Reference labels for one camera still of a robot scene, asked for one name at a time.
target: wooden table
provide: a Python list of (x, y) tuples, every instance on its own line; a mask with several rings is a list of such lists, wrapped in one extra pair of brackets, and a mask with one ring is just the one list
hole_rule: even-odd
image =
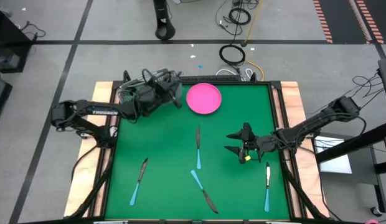
[[(113, 82), (97, 82), (95, 86), (95, 91), (93, 92), (92, 101), (109, 102), (112, 85)], [(290, 126), (294, 126), (306, 119), (303, 104), (301, 101), (301, 95), (299, 94), (298, 84), (296, 82), (281, 82), (281, 86), (286, 106), (288, 123)], [(283, 117), (281, 115), (277, 91), (273, 90), (273, 94), (275, 96), (276, 112), (278, 116), (279, 126), (283, 127)], [(106, 116), (88, 116), (87, 120), (100, 126), (105, 124)], [(95, 144), (96, 141), (93, 138), (82, 140), (78, 157), (86, 153)], [(302, 146), (307, 149), (312, 149), (310, 139), (305, 139), (302, 143)], [(91, 191), (97, 169), (99, 152), (100, 149), (96, 148), (86, 158), (84, 158), (75, 169), (74, 179), (70, 188), (70, 194), (68, 196), (67, 205), (64, 213), (65, 216), (71, 215), (74, 211), (76, 211), (76, 209), (80, 206), (80, 204), (85, 200), (86, 196)], [(106, 152), (105, 158), (108, 158), (108, 154), (109, 151)], [(296, 161), (299, 172), (299, 178), (303, 190), (311, 199), (312, 203), (319, 209), (319, 211), (323, 215), (328, 217), (328, 210), (322, 202), (319, 172), (314, 154), (305, 150), (298, 150), (296, 154)], [(297, 194), (292, 186), (290, 186), (290, 189), (293, 199), (294, 214), (296, 217), (301, 217)], [(98, 196), (96, 198), (96, 207), (94, 215), (100, 214), (102, 197), (103, 187), (99, 191)], [(308, 217), (311, 217), (311, 214), (308, 211), (307, 214)]]

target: knife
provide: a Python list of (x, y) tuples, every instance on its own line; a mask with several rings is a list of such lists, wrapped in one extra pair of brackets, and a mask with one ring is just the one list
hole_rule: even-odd
[(203, 189), (203, 186), (201, 185), (200, 180), (199, 180), (199, 177), (197, 176), (196, 172), (195, 172), (194, 170), (191, 170), (191, 174), (193, 175), (195, 181), (199, 184), (199, 187), (200, 187), (201, 191), (202, 191), (203, 194), (204, 194), (205, 201), (207, 202), (208, 206), (211, 208), (211, 210), (212, 210), (215, 214), (218, 214), (218, 211), (217, 211), (217, 209), (216, 209), (214, 203), (211, 201), (210, 197), (208, 197), (207, 192), (205, 192), (205, 190)]
[(266, 163), (266, 195), (265, 195), (265, 212), (269, 212), (269, 180), (270, 180), (270, 166)]
[(133, 206), (136, 201), (136, 195), (138, 194), (138, 189), (139, 189), (139, 184), (141, 183), (144, 171), (146, 170), (146, 166), (148, 165), (148, 160), (149, 158), (146, 158), (143, 161), (142, 167), (141, 167), (141, 172), (139, 173), (139, 178), (138, 178), (138, 183), (136, 184), (135, 191), (133, 192), (131, 201), (129, 202), (129, 205)]
[(195, 143), (197, 144), (197, 169), (201, 169), (200, 160), (200, 125), (195, 132)]

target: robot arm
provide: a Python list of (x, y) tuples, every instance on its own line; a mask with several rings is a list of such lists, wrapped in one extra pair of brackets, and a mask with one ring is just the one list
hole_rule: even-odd
[(248, 123), (244, 123), (243, 129), (227, 136), (228, 138), (241, 140), (243, 142), (242, 148), (235, 146), (225, 146), (225, 148), (234, 152), (241, 164), (251, 159), (248, 155), (248, 152), (251, 150), (257, 152), (259, 162), (261, 162), (262, 155), (265, 152), (289, 149), (295, 153), (296, 148), (308, 134), (319, 131), (320, 128), (333, 121), (352, 121), (359, 116), (359, 111), (360, 108), (351, 97), (342, 96), (329, 103), (321, 112), (302, 123), (292, 128), (276, 130), (269, 136), (258, 137), (254, 135), (251, 126)]
[(129, 81), (118, 92), (120, 104), (87, 100), (63, 101), (51, 109), (51, 124), (59, 132), (75, 129), (78, 135), (94, 137), (101, 147), (113, 147), (115, 137), (106, 126), (97, 126), (85, 119), (86, 115), (121, 116), (137, 121), (140, 116), (150, 116), (161, 105), (173, 102), (180, 108), (181, 80), (175, 71), (163, 69), (154, 73), (143, 70), (143, 78)]

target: small blue object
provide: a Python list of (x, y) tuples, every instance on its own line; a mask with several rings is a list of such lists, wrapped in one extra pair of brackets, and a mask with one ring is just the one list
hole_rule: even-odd
[(139, 188), (139, 183), (136, 184), (135, 191), (133, 192), (131, 201), (129, 202), (129, 205), (131, 205), (131, 206), (133, 206), (135, 204), (136, 195), (138, 194), (138, 188)]
[(197, 169), (201, 169), (200, 149), (197, 150)]
[(265, 208), (264, 210), (266, 212), (269, 212), (269, 189), (266, 189), (266, 195), (265, 195)]
[(195, 172), (194, 170), (192, 170), (192, 171), (191, 171), (191, 174), (193, 175), (193, 177), (195, 178), (195, 181), (199, 184), (200, 189), (202, 190), (202, 189), (203, 189), (203, 186), (201, 186), (199, 177), (197, 176), (196, 172)]

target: concrete floor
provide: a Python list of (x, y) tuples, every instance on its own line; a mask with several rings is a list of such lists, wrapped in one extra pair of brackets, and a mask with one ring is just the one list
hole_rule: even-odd
[[(168, 1), (177, 29), (174, 40), (232, 37), (214, 24), (223, 0), (180, 5)], [(23, 26), (29, 20), (46, 30), (47, 36), (40, 40), (73, 40), (86, 5), (87, 0), (0, 0), (0, 6), (13, 10), (11, 19), (16, 24)], [(220, 10), (218, 20), (229, 8)], [(93, 0), (81, 39), (156, 40), (154, 23), (152, 1)], [(245, 38), (248, 27), (243, 29), (244, 35), (238, 39)], [(312, 0), (264, 0), (252, 39), (325, 40), (325, 36)], [(219, 59), (220, 46), (79, 45), (60, 100), (90, 99), (95, 82), (121, 80), (124, 70), (132, 78), (138, 77), (142, 68), (164, 67), (182, 70), (186, 75), (213, 75), (220, 68), (228, 68)], [(2, 76), (14, 89), (0, 119), (0, 224), (9, 222), (71, 48), (35, 45), (22, 73)], [(225, 54), (228, 59), (238, 55), (232, 50)], [(353, 88), (351, 79), (355, 75), (371, 77), (379, 59), (373, 45), (256, 44), (249, 45), (246, 54), (264, 69), (265, 80), (297, 81), (308, 113)], [(355, 100), (363, 105), (367, 99), (360, 96)], [(385, 123), (385, 95), (364, 108), (361, 116), (367, 120), (367, 129)], [(326, 126), (323, 131), (354, 136), (361, 127), (360, 121), (352, 121)], [(19, 222), (62, 218), (80, 143), (74, 133), (50, 129)], [(380, 160), (385, 159), (385, 154), (376, 153)], [(383, 179), (386, 189), (386, 175)], [(376, 203), (371, 186), (332, 178), (324, 178), (323, 184), (327, 203), (340, 218), (353, 222), (374, 218), (369, 213)]]

